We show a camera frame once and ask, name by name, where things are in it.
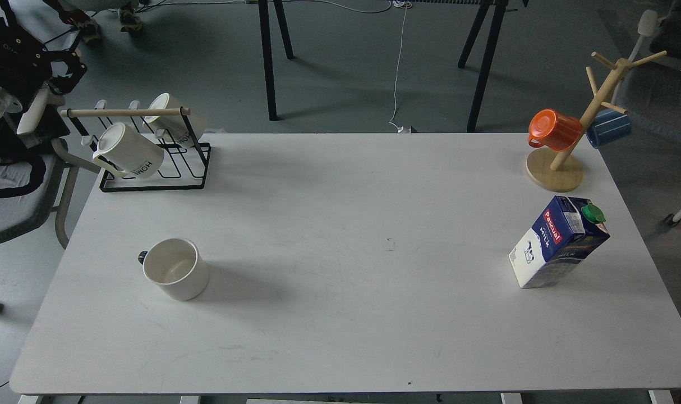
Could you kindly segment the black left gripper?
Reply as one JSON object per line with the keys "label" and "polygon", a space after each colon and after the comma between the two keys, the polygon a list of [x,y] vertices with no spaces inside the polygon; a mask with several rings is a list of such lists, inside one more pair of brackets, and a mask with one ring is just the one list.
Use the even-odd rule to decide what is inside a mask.
{"label": "black left gripper", "polygon": [[[52,76],[50,64],[55,63],[66,67],[61,76]],[[44,44],[22,26],[0,25],[0,87],[22,107],[30,105],[46,80],[53,94],[69,94],[87,70],[80,48],[46,51]]]}

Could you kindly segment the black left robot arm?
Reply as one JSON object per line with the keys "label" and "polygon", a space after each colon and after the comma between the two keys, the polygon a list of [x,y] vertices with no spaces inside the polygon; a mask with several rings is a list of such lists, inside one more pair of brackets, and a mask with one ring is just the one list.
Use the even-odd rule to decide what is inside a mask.
{"label": "black left robot arm", "polygon": [[43,183],[46,172],[43,159],[12,132],[5,113],[26,113],[44,84],[50,84],[54,94],[69,94],[86,72],[73,49],[49,51],[21,25],[0,18],[0,158],[32,168],[27,184],[0,189],[0,199],[30,194]]}

